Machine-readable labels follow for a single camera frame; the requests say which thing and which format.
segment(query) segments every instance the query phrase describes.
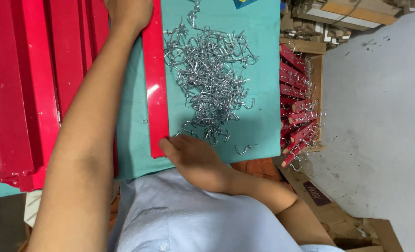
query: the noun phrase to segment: concrete floor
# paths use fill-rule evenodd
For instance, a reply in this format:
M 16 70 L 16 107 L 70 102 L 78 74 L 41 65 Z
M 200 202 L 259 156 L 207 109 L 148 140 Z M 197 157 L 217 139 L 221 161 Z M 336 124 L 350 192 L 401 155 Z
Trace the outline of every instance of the concrete floor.
M 25 241 L 22 194 L 0 198 L 0 252 L 16 252 Z
M 389 219 L 415 252 L 415 13 L 324 58 L 322 141 L 306 172 L 348 213 Z

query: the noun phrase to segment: light blue shirt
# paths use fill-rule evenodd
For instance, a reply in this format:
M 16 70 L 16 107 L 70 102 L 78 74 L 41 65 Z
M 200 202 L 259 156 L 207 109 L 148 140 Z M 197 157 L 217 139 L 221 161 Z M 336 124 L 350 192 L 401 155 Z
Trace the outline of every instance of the light blue shirt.
M 176 169 L 122 182 L 108 251 L 343 252 L 299 246 L 259 201 L 200 190 Z

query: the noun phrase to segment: hand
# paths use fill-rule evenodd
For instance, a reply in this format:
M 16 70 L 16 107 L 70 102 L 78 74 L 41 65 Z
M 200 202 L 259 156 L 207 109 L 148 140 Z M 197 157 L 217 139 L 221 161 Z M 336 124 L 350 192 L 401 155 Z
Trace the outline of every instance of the hand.
M 203 140 L 178 135 L 161 139 L 159 147 L 192 185 L 210 192 L 230 192 L 234 178 L 240 174 L 223 164 L 214 149 Z
M 127 22 L 144 29 L 151 18 L 153 0 L 104 0 L 111 24 Z

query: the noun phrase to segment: person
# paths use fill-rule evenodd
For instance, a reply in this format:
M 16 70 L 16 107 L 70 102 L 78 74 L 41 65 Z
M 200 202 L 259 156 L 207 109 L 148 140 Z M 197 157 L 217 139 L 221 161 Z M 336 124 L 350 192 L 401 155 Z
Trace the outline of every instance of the person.
M 159 142 L 176 168 L 122 182 L 108 239 L 122 84 L 153 1 L 106 5 L 109 36 L 61 125 L 28 252 L 342 252 L 285 186 L 230 168 L 186 135 Z

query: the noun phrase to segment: teal table cover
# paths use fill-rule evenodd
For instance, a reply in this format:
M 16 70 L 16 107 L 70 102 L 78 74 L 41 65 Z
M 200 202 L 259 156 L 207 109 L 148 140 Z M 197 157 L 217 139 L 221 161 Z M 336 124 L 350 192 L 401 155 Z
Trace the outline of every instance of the teal table cover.
M 200 31 L 192 30 L 187 14 L 193 10 L 193 2 L 187 0 L 162 0 L 163 29 L 173 30 L 181 22 L 189 29 L 188 38 Z M 200 12 L 195 20 L 197 27 L 210 26 L 212 30 L 236 34 L 245 30 L 248 45 L 253 54 L 260 56 L 253 66 L 247 66 L 242 73 L 250 78 L 245 83 L 249 88 L 247 105 L 255 98 L 255 106 L 236 111 L 239 121 L 228 121 L 223 129 L 231 131 L 231 137 L 224 143 L 224 137 L 214 149 L 224 163 L 280 155 L 280 100 L 279 100 L 279 30 L 280 1 L 261 0 L 245 8 L 236 9 L 232 0 L 202 0 Z M 142 38 L 134 44 L 128 60 L 119 118 L 117 121 L 117 151 L 119 175 L 117 179 L 134 179 L 148 173 L 173 167 L 167 158 L 153 159 L 150 155 L 147 97 L 145 88 Z M 168 119 L 170 135 L 181 130 L 182 123 L 191 120 L 194 110 L 185 105 L 185 97 L 176 84 L 177 72 L 170 73 L 166 66 Z M 197 129 L 202 136 L 203 129 Z M 239 155 L 235 145 L 243 152 L 247 145 L 254 145 L 244 155 Z

